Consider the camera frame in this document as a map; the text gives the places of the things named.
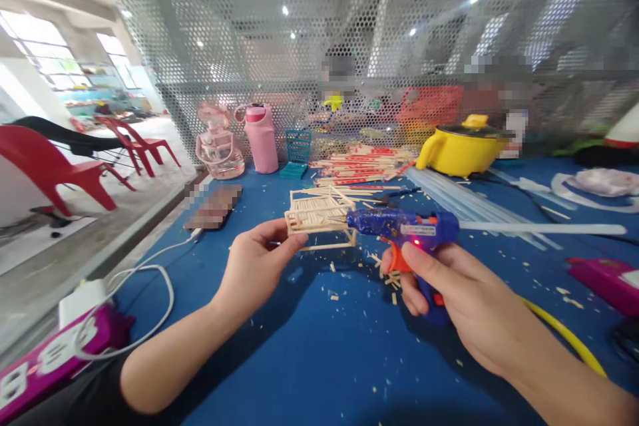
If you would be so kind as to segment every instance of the orange trigger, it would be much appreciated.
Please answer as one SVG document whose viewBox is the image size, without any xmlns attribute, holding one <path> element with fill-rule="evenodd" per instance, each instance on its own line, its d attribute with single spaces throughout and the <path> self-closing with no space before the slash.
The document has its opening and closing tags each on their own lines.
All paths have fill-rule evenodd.
<svg viewBox="0 0 639 426">
<path fill-rule="evenodd" d="M 393 270 L 397 270 L 399 272 L 412 272 L 411 267 L 408 266 L 404 257 L 401 255 L 401 249 L 397 246 L 396 243 L 391 242 L 391 248 L 393 252 L 393 259 L 391 261 L 391 267 L 388 269 L 390 273 Z"/>
</svg>

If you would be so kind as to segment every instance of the blue glue gun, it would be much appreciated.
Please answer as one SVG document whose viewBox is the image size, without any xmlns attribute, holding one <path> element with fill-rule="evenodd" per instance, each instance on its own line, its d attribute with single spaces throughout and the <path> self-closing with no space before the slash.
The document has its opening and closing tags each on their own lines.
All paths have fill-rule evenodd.
<svg viewBox="0 0 639 426">
<path fill-rule="evenodd" d="M 459 233 L 459 222 L 450 212 L 432 212 L 429 217 L 421 217 L 396 208 L 371 208 L 348 212 L 346 224 L 361 234 L 381 236 L 391 244 L 393 262 L 389 271 L 412 272 L 401 255 L 404 243 L 411 242 L 430 254 L 439 244 L 457 241 Z M 448 324 L 451 319 L 441 294 L 419 276 L 417 281 L 429 305 L 426 318 L 436 324 Z"/>
</svg>

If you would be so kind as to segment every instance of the yellow electric pot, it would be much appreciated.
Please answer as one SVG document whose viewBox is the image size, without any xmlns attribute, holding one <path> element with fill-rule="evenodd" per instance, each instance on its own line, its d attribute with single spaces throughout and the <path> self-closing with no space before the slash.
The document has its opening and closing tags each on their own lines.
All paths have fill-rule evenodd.
<svg viewBox="0 0 639 426">
<path fill-rule="evenodd" d="M 437 125 L 435 134 L 421 147 L 415 167 L 423 170 L 430 166 L 464 178 L 486 171 L 513 137 L 487 122 L 487 115 L 472 114 L 461 125 Z"/>
</svg>

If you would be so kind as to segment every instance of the pot lid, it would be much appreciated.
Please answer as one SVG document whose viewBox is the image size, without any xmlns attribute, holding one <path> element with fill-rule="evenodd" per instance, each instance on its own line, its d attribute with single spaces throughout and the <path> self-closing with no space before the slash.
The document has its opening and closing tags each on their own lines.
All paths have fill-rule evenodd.
<svg viewBox="0 0 639 426">
<path fill-rule="evenodd" d="M 514 138 L 515 134 L 499 130 L 488 123 L 488 115 L 472 114 L 462 124 L 441 124 L 437 128 L 443 132 L 475 138 Z"/>
</svg>

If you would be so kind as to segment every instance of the hand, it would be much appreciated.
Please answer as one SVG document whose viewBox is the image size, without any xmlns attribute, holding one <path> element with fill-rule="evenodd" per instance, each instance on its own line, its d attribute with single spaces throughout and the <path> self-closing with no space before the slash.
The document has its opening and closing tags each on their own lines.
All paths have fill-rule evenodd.
<svg viewBox="0 0 639 426">
<path fill-rule="evenodd" d="M 567 352 L 497 275 L 458 245 L 442 245 L 434 256 L 410 243 L 401 251 L 415 274 L 444 297 L 462 343 L 492 373 L 510 380 Z M 384 273 L 391 258 L 388 249 L 382 257 Z M 428 302 L 413 273 L 401 274 L 401 287 L 411 314 L 426 314 Z"/>
<path fill-rule="evenodd" d="M 289 237 L 283 218 L 237 235 L 214 300 L 248 318 L 270 298 L 287 263 L 307 241 L 307 234 Z"/>
</svg>

